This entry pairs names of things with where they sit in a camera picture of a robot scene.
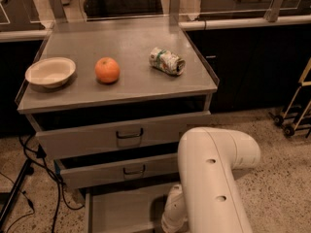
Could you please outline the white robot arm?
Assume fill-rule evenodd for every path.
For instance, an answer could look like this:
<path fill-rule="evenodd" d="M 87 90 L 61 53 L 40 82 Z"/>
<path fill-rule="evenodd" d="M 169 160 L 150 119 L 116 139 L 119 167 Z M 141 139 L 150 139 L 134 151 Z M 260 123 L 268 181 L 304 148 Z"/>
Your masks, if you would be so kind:
<path fill-rule="evenodd" d="M 178 145 L 180 182 L 161 218 L 165 233 L 253 233 L 232 174 L 259 165 L 256 140 L 241 131 L 196 127 Z"/>

